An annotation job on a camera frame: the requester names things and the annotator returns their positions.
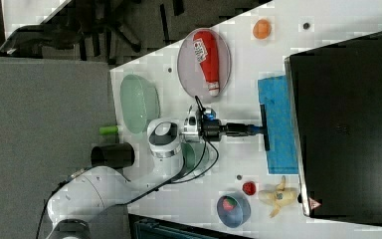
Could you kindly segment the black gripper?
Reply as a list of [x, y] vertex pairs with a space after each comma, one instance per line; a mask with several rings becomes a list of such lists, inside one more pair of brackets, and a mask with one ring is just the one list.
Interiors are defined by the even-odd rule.
[[254, 124], [247, 124], [247, 126], [245, 126], [243, 123], [233, 122], [221, 124], [221, 121], [219, 119], [203, 120], [201, 127], [201, 136], [207, 141], [220, 141], [224, 135], [246, 136], [263, 134], [263, 131], [259, 129], [263, 129], [263, 127]]

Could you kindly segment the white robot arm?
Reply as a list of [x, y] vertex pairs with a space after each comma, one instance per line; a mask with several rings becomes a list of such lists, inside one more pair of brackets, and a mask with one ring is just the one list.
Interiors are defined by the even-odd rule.
[[212, 144], [223, 136], [267, 133], [265, 119], [260, 125], [221, 123], [210, 108], [191, 108], [185, 120], [155, 119], [147, 128], [148, 152], [139, 157], [140, 170], [95, 166], [59, 184], [47, 201], [53, 228], [46, 239], [90, 239], [89, 222], [111, 206], [127, 205], [166, 184], [187, 181], [192, 171], [186, 167], [185, 143]]

